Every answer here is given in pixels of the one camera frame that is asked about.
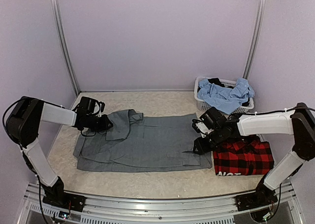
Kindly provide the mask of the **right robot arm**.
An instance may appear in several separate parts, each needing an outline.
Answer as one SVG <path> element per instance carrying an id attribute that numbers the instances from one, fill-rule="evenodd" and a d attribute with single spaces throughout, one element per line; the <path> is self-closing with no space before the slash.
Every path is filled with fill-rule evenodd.
<path id="1" fill-rule="evenodd" d="M 245 139 L 252 135 L 292 137 L 289 152 L 264 176 L 262 187 L 252 194 L 256 206 L 264 205 L 271 198 L 270 191 L 315 158 L 315 110 L 302 102 L 282 110 L 230 116 L 211 107 L 192 120 L 192 128 L 201 135 L 193 146 L 193 152 L 199 154 L 214 151 L 229 139 Z"/>

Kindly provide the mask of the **white plastic laundry basket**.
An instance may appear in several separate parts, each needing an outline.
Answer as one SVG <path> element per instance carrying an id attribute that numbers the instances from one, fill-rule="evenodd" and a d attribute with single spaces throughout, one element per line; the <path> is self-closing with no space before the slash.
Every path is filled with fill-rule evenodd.
<path id="1" fill-rule="evenodd" d="M 215 107 L 220 112 L 230 115 L 246 113 L 254 108 L 254 90 L 247 79 L 237 81 L 211 77 L 197 77 L 194 85 L 194 98 L 197 108 L 206 111 Z"/>

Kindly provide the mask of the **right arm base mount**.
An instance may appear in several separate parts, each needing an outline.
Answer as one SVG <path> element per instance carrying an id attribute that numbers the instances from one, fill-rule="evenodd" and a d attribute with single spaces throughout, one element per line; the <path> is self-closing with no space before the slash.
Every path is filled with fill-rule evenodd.
<path id="1" fill-rule="evenodd" d="M 259 183 L 254 192 L 237 195 L 235 199 L 238 211 L 259 208 L 278 202 L 275 190 L 269 189 L 263 183 Z"/>

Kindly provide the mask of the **grey long sleeve shirt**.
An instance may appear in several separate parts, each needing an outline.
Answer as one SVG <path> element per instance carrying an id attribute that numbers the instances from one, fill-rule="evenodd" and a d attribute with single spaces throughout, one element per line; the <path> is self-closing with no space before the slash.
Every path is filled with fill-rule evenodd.
<path id="1" fill-rule="evenodd" d="M 147 117 L 133 109 L 112 112 L 113 127 L 80 135 L 77 169 L 92 172 L 168 172 L 207 169 L 212 159 L 193 153 L 195 114 Z"/>

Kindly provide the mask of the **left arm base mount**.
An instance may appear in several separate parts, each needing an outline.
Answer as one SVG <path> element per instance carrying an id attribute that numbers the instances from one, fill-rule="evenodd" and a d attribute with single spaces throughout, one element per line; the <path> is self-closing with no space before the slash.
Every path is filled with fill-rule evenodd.
<path id="1" fill-rule="evenodd" d="M 69 211 L 82 212 L 85 206 L 86 197 L 64 191 L 64 183 L 60 177 L 52 186 L 41 184 L 44 189 L 43 202 L 52 206 L 67 209 Z"/>

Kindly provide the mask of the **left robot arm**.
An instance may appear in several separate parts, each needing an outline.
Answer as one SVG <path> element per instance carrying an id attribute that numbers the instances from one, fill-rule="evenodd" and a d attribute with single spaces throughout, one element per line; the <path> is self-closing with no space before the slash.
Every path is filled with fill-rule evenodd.
<path id="1" fill-rule="evenodd" d="M 73 109 L 23 96 L 5 110 L 2 125 L 9 139 L 19 146 L 26 164 L 40 183 L 53 187 L 60 179 L 39 144 L 42 124 L 68 126 L 80 132 L 88 130 L 88 136 L 91 137 L 113 127 L 113 123 L 103 113 L 104 109 L 104 102 L 86 96 Z"/>

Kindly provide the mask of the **red black plaid shirt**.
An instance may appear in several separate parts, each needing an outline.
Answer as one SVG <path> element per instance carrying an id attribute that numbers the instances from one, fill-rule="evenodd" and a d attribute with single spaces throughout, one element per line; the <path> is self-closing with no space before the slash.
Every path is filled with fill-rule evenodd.
<path id="1" fill-rule="evenodd" d="M 265 175 L 275 164 L 269 142 L 257 135 L 223 142 L 213 160 L 217 176 Z"/>

